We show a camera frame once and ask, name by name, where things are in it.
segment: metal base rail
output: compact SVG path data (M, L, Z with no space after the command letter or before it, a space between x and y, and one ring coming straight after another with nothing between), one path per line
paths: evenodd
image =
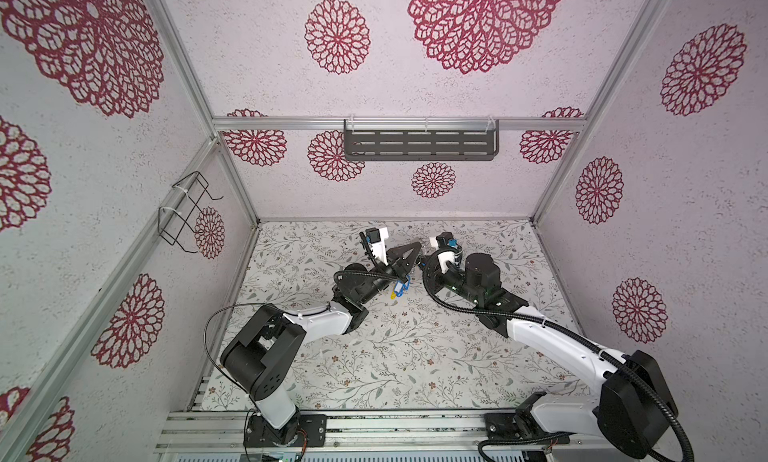
M303 410L329 417L326 444L312 452L387 450L476 450L485 440L483 416L510 409L433 410ZM246 412L171 412L156 454L243 452ZM546 444L516 445L516 450L541 450ZM575 435L569 448L612 448L604 438ZM494 447L493 450L510 447ZM279 448L282 452L300 448Z

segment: wire rack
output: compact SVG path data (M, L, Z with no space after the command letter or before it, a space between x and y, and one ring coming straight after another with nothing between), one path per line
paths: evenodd
M190 192L194 190L196 186L199 186L202 188L202 191L197 197L192 197L190 195ZM206 180L205 176L201 174L198 171L190 172L188 175L183 177L182 179L179 179L176 181L175 184L173 184L173 188L177 188L181 190L184 193L184 198L179 200L176 207L168 207L168 206L162 206L158 207L158 234L160 237L162 237L163 240L168 242L171 246L179 246L181 247L181 250L189 253L189 254L197 254L197 250L187 250L179 241L179 237L181 236L181 233L184 231L184 228L188 228L190 231L192 231L193 234L195 234L194 228L189 224L189 219L192 217L192 214L195 213L195 210L198 212L202 212L203 209L200 208L200 200L203 198L203 196L208 196L211 200L221 200L224 198L224 196L221 197L213 197L210 192L208 192L208 186L209 183ZM189 212L185 216L181 210L179 210L179 207L181 206L181 203L184 200L189 200L192 202L193 207L190 208ZM163 222L164 216L170 212L170 217ZM168 232L168 226L172 223L173 220L176 218L181 220L181 226L179 227L178 231L176 231L175 234L172 232Z

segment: black cable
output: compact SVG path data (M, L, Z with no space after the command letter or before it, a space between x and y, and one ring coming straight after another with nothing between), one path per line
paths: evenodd
M534 438L534 439L509 439L509 440L484 440L483 442L480 442L478 444L478 452L480 453L480 457L482 457L485 462L496 462L496 460L489 457L483 448L486 445L528 445L528 444L537 444L538 442L546 442L548 440L553 439L559 439L561 437L567 437L569 435L573 435L571 432L555 432L553 434L545 435L543 437Z
M398 282L400 280L396 275L380 274L378 272L366 272L362 270L340 270L333 274L333 281L336 284L339 284L339 277L341 275L359 275L360 277L383 278L384 280L393 282Z
M243 425L243 449L245 450L245 458L248 459L248 462L250 462L250 455L248 454L248 448L245 446L245 434L246 430L248 430L248 414L253 411L253 409L248 409L248 411L245 412L245 424Z
M248 393L248 390L245 390L242 385L238 384L232 377L230 377L223 370L221 370L221 368L216 363L214 358L210 356L210 351L208 350L208 325L210 324L210 321L214 320L214 317L216 317L218 314L224 312L225 310L229 310L229 309L235 308L235 307L245 307L245 306L250 306L250 305L268 305L268 304L266 304L264 302L252 302L252 303L249 303L249 304L227 305L226 307L220 308L219 310L217 310L216 312L211 314L210 317L208 317L208 322L205 323L205 328L203 329L203 349L205 349L205 354L208 356L208 360L214 365L214 367L216 368L217 371L221 372L221 374L227 378L227 380L229 380L230 382L235 384L235 387L239 388L240 390L242 390L243 392L248 394L248 398L250 398L250 394ZM285 312L281 308L277 308L277 307L275 307L275 308L278 311L282 312L283 314L289 314L289 312Z
M656 405L656 407L658 407L658 409L661 411L661 414L667 420L667 423L669 423L670 427L672 428L672 431L677 437L677 441L680 443L680 448L682 449L682 452L683 452L682 462L694 462L694 448L691 446L690 440L688 439L688 436L686 435L685 430L683 430L683 426L680 425L680 422L677 421L677 418L675 417L672 410L667 407L667 405L664 403L661 397L659 397L656 391L653 390L645 382L645 380L640 378L640 376L637 375L635 372L629 370L629 368L626 365L624 365L624 363L612 357L608 352L604 352L599 345L595 344L594 342L590 341L585 337L582 337L580 334L572 332L571 330L568 330L562 325L556 324L546 318L539 318L539 317L534 317L532 315L526 315L526 314L516 314L514 312L489 311L489 310L483 310L478 308L459 307L458 305L449 304L441 300L437 296L437 294L433 293L429 288L430 285L428 284L428 276L430 274L428 274L427 268L430 266L430 262L432 262L432 260L436 258L438 254L441 254L443 252L448 252L448 251L456 253L456 249L454 249L453 247L440 248L439 250L435 251L433 254L431 254L428 257L427 262L424 265L424 269L422 270L422 283L424 284L424 288L426 289L427 295L429 295L429 297L433 301L435 301L438 305L440 305L443 308L453 310L455 312L461 312L463 314L500 316L500 317L514 318L517 320L523 320L527 322L541 324L544 327L551 328L557 332L560 332L562 334L569 336L576 342L579 342L580 344L588 348L590 351L595 352L596 354L600 355L601 358L608 361L611 365L615 366L616 369L622 373L622 375L626 376L626 378L629 379L632 385L634 385L637 389L643 392L643 394L647 395L648 398L650 398L654 402L654 405ZM675 462L674 460L659 454L655 450L650 450L648 452L648 455L655 458L659 462Z

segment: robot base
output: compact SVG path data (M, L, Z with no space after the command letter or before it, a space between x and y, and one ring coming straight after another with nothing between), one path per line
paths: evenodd
M544 432L531 415L531 409L536 400L545 396L546 392L534 392L512 412L491 412L485 415L485 429L490 440L526 440L546 437ZM557 439L560 445L570 444L569 437Z
M306 432L306 446L307 447L322 447L326 443L326 422L328 417L325 415L300 415L298 411L298 424L296 429L304 430ZM294 423L293 420L289 420L288 424ZM251 415L248 419L247 429L245 431L245 437L243 439L243 445L247 448L275 448L275 447L302 447L304 445L304 438L302 434L296 434L287 445L279 444L277 437L272 431L272 427L260 416Z

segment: vent grille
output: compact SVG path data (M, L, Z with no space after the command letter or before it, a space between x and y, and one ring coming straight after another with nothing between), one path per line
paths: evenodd
M520 450L488 450L496 462L524 462ZM454 450L444 452L345 452L317 454L307 452L302 462L483 462L475 451Z
M493 160L498 154L498 121L488 130L352 131L344 124L344 155L353 161Z
M176 462L239 462L240 454L179 454Z

